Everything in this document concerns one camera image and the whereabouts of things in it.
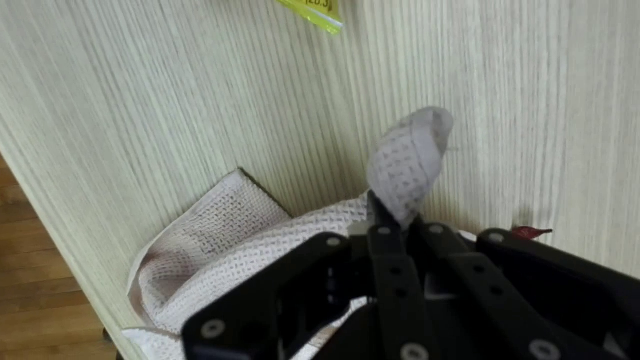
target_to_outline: wood grain wall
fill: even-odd
[[[374,140],[455,118],[428,217],[527,221],[640,276],[640,3],[0,3],[0,151],[107,329],[134,253],[244,167],[305,213],[366,188]]]

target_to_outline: screw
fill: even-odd
[[[504,236],[500,232],[492,232],[492,235],[487,235],[487,241],[490,242],[504,242]]]
[[[428,226],[428,232],[429,232],[429,235],[441,235],[443,228],[441,228],[441,226]]]
[[[205,340],[213,340],[213,338],[222,337],[223,329],[225,329],[223,323],[213,318],[213,320],[207,320],[202,324],[200,334]]]
[[[335,249],[335,246],[340,246],[340,238],[329,238],[329,241],[326,241],[326,245]]]
[[[555,344],[547,343],[547,340],[532,340],[532,344],[527,347],[527,350],[532,352],[532,356],[536,360],[560,360],[560,350]]]
[[[428,352],[422,344],[407,343],[400,350],[402,360],[428,360]]]

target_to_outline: white towel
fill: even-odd
[[[369,187],[400,224],[409,224],[438,178],[450,130],[448,113],[426,108],[374,153]],[[232,173],[139,250],[128,296],[146,329],[123,334],[152,360],[180,360],[180,329],[189,316],[313,235],[346,236],[363,221],[366,197],[290,221],[241,171]]]

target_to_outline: yellow object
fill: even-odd
[[[319,26],[321,30],[335,35],[342,28],[342,20],[338,17],[338,0],[280,0],[290,7],[307,23]]]

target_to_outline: wooden floor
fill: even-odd
[[[0,158],[0,360],[113,360],[101,326]]]

